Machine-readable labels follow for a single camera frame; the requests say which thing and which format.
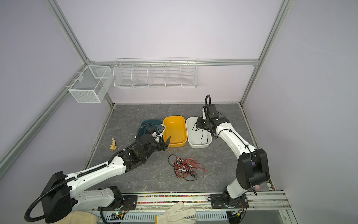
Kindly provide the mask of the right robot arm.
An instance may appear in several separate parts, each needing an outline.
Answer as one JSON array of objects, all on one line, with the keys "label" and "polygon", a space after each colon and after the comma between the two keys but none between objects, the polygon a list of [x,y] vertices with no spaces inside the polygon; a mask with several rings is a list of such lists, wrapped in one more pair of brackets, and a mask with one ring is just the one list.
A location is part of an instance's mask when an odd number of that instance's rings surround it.
[{"label": "right robot arm", "polygon": [[244,140],[229,120],[216,110],[215,104],[206,103],[202,111],[197,127],[208,131],[214,138],[223,139],[237,158],[236,178],[222,194],[222,202],[233,208],[246,192],[270,179],[268,156],[264,149],[257,149]]}]

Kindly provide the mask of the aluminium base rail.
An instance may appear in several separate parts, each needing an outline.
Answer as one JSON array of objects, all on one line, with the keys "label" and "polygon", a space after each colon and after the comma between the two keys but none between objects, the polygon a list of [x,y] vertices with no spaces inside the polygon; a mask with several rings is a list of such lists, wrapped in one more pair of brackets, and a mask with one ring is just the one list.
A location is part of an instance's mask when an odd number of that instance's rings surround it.
[{"label": "aluminium base rail", "polygon": [[130,224],[152,223],[156,215],[177,202],[184,203],[184,209],[196,209],[198,221],[225,221],[234,216],[243,217],[248,211],[278,211],[285,224],[296,223],[292,208],[284,192],[247,192],[237,199],[235,205],[225,205],[220,192],[204,193],[150,193],[124,194],[125,204],[120,210],[92,210],[99,217],[99,223]]}]

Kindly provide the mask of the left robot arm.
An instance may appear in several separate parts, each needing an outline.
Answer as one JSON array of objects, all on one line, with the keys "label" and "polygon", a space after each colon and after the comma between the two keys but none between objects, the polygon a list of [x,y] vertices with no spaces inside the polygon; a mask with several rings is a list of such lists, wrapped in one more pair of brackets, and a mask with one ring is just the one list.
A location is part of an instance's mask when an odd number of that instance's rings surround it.
[{"label": "left robot arm", "polygon": [[41,195],[26,210],[25,221],[45,220],[52,224],[75,211],[134,209],[135,205],[123,197],[117,186],[98,190],[89,188],[144,165],[154,151],[166,151],[170,141],[171,138],[165,138],[163,134],[146,133],[106,162],[68,175],[61,171],[53,174]]}]

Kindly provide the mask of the left work glove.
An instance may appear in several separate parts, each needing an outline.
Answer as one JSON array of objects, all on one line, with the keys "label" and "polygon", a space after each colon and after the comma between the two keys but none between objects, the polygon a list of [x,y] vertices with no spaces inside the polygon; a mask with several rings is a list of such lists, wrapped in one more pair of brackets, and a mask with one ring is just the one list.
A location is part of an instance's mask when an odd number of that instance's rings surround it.
[{"label": "left work glove", "polygon": [[97,224],[99,218],[84,211],[75,211],[55,222],[55,224]]}]

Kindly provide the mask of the yellow toy figure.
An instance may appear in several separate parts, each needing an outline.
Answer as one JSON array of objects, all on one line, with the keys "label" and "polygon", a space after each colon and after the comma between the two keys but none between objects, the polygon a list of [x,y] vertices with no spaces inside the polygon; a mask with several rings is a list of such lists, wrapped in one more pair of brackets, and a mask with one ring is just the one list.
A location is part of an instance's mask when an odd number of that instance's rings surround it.
[{"label": "yellow toy figure", "polygon": [[110,144],[110,150],[111,151],[114,151],[117,149],[117,146],[116,146],[116,141],[114,138],[112,138],[112,143]]}]

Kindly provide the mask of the right work glove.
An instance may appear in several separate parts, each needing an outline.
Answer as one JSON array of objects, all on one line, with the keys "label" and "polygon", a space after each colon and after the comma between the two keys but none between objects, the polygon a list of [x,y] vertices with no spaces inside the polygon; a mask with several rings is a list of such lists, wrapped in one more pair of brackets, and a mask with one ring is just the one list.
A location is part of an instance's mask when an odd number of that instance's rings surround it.
[{"label": "right work glove", "polygon": [[196,224],[196,214],[194,208],[185,209],[182,201],[177,202],[169,209],[167,209],[163,215],[155,217],[155,224]]}]

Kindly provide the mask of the work glove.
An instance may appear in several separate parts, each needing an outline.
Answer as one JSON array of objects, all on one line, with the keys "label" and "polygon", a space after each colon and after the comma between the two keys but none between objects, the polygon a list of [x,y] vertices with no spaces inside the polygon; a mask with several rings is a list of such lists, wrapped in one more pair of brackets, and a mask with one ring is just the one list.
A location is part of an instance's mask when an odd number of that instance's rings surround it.
[{"label": "work glove", "polygon": [[177,202],[169,209],[167,209],[163,215],[155,217],[155,224],[196,224],[196,214],[194,208],[185,209],[182,201]]},{"label": "work glove", "polygon": [[75,211],[55,222],[55,224],[97,224],[99,218],[84,211]]}]

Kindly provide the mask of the white mesh box basket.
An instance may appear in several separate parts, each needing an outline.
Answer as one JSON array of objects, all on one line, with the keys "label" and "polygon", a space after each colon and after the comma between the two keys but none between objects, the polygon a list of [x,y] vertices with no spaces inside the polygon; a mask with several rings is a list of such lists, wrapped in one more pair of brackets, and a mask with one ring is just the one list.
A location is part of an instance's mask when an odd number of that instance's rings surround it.
[{"label": "white mesh box basket", "polygon": [[69,87],[78,103],[101,103],[113,82],[110,66],[88,65]]}]

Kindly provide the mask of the white plastic bin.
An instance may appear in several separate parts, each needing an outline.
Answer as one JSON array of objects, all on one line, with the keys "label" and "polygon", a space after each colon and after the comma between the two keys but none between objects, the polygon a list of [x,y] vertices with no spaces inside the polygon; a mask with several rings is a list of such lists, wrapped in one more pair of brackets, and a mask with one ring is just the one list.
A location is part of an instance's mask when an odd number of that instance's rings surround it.
[{"label": "white plastic bin", "polygon": [[196,127],[198,117],[190,117],[186,120],[186,131],[189,146],[194,149],[206,148],[212,143],[211,134]]}]

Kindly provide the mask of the teal plastic bin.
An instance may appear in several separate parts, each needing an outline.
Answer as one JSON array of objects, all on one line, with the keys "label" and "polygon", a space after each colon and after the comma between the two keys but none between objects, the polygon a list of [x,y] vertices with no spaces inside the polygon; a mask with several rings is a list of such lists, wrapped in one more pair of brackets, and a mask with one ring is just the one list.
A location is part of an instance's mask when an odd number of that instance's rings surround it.
[{"label": "teal plastic bin", "polygon": [[141,131],[145,132],[146,130],[153,128],[153,126],[149,125],[153,124],[154,126],[158,127],[159,125],[163,124],[163,120],[160,119],[147,119],[141,123],[140,127],[143,127]]}]

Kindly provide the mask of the yellow plastic bin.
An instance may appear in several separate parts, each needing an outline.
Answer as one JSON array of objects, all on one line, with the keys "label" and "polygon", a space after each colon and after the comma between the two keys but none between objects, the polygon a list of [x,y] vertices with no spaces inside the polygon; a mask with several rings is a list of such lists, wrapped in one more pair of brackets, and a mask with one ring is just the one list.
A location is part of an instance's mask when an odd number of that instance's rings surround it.
[{"label": "yellow plastic bin", "polygon": [[182,147],[187,142],[186,120],[182,116],[169,116],[163,120],[166,129],[164,131],[164,140],[170,138],[169,147]]}]

